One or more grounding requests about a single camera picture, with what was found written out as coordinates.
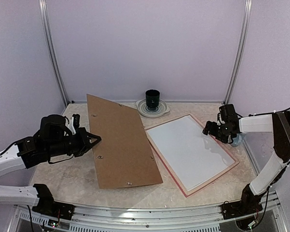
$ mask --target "vertical metal pole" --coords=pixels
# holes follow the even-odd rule
[[[248,34],[248,26],[249,26],[249,21],[250,21],[250,15],[251,15],[251,7],[252,7],[252,0],[246,0],[246,5],[245,5],[245,12],[244,12],[244,17],[243,17],[243,22],[242,22],[242,27],[241,27],[241,33],[240,33],[240,40],[239,40],[239,45],[237,49],[237,54],[236,54],[236,59],[235,59],[235,64],[233,66],[233,71],[232,71],[232,76],[231,76],[231,81],[229,83],[227,93],[224,99],[224,103],[228,104],[233,90],[235,86],[235,82],[238,76],[238,71],[241,63],[241,58],[243,55],[245,43],[246,43],[246,38]]]
[[[39,0],[40,4],[40,11],[41,11],[41,17],[42,17],[42,23],[43,23],[43,28],[44,28],[44,33],[46,37],[46,42],[48,46],[48,51],[50,55],[50,59],[53,65],[54,73],[55,73],[55,78],[58,84],[58,88],[60,91],[60,95],[62,98],[62,101],[65,106],[69,104],[69,99],[66,93],[66,90],[64,88],[64,84],[59,72],[59,66],[57,62],[57,58],[55,55],[55,50],[54,50],[54,45],[53,45],[53,40],[52,40],[52,34],[49,26],[49,19],[48,19],[48,14],[47,14],[47,5],[46,5],[46,0]]]

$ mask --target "lavender wall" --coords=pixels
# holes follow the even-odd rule
[[[0,150],[33,135],[43,116],[64,109],[42,30],[38,1],[0,1]],[[32,170],[0,178],[2,185],[27,185]],[[11,207],[0,206],[0,232]]]
[[[68,96],[223,101],[235,61],[244,0],[48,1]]]
[[[290,0],[253,1],[243,60],[232,103],[243,115],[290,106]],[[270,134],[247,136],[260,168],[273,149]],[[290,167],[276,185],[290,224]]]

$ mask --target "robotic arm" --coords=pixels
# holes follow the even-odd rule
[[[241,200],[222,205],[224,219],[230,219],[261,211],[262,196],[282,177],[290,164],[290,111],[238,117],[232,104],[221,106],[219,110],[220,123],[208,121],[203,134],[210,134],[225,144],[231,144],[239,134],[274,134],[274,152],[259,175],[243,189]]]
[[[60,115],[43,117],[40,129],[33,136],[18,140],[0,152],[0,176],[42,162],[54,164],[65,161],[51,162],[51,157],[55,156],[80,157],[101,141],[100,136],[79,127],[79,115],[73,115],[68,127],[65,126],[66,119]],[[33,211],[53,217],[58,217],[60,212],[60,217],[64,219],[70,219],[74,210],[71,204],[55,202],[48,187],[43,184],[0,186],[0,204],[29,205]]]

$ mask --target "hardboard panel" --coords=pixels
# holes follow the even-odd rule
[[[102,138],[93,148],[99,187],[162,183],[138,111],[89,94],[87,102],[90,132]]]

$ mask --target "dark green cup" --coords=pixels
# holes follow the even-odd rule
[[[159,105],[160,92],[155,89],[149,89],[146,91],[146,105],[148,110],[155,111]]]

